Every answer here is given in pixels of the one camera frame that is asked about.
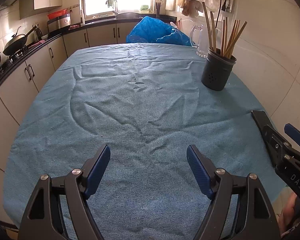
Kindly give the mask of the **operator right hand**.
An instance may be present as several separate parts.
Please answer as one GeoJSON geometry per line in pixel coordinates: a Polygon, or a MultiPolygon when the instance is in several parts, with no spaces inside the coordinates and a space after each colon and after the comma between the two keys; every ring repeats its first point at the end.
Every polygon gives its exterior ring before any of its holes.
{"type": "Polygon", "coordinates": [[[300,198],[292,192],[277,219],[281,238],[290,234],[300,224],[300,198]]]}

